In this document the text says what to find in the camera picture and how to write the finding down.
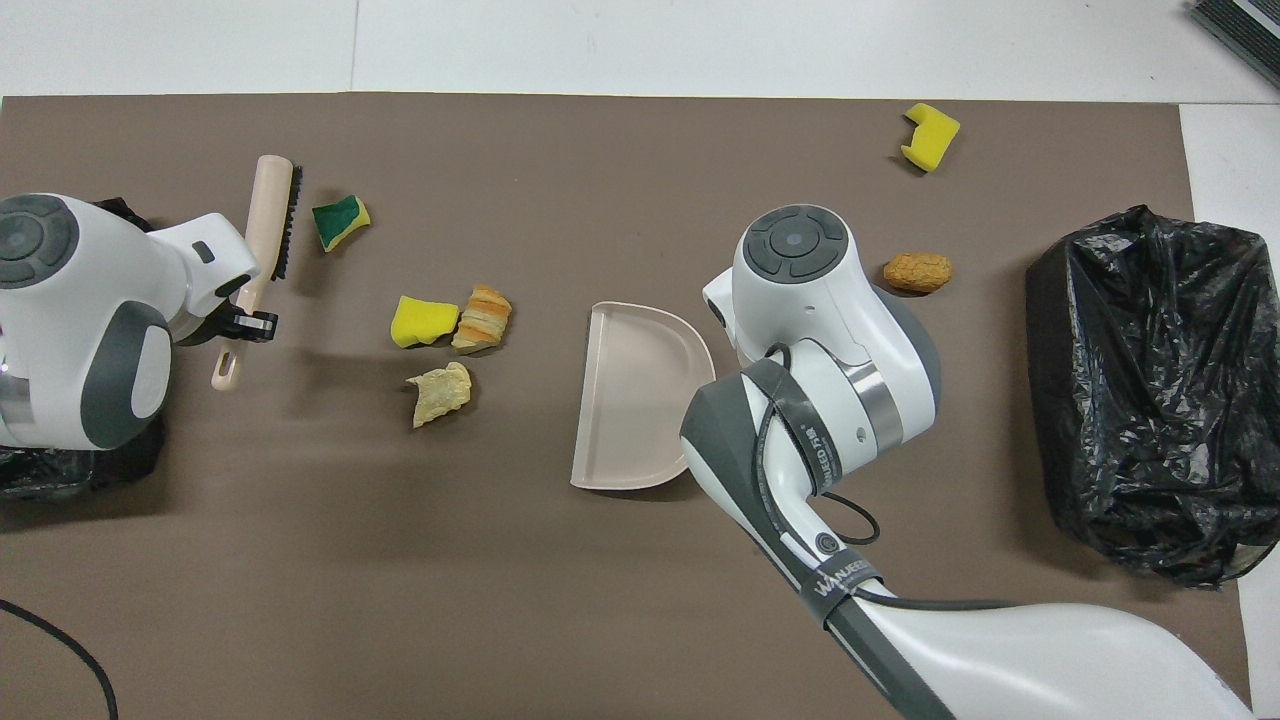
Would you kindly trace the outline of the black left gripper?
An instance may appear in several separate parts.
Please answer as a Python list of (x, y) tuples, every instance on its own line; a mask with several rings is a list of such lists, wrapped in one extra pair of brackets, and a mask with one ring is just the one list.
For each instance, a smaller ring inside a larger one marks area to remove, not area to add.
[(212, 334), (232, 341), (266, 343), (274, 340), (279, 316), (275, 313), (219, 310), (210, 316)]

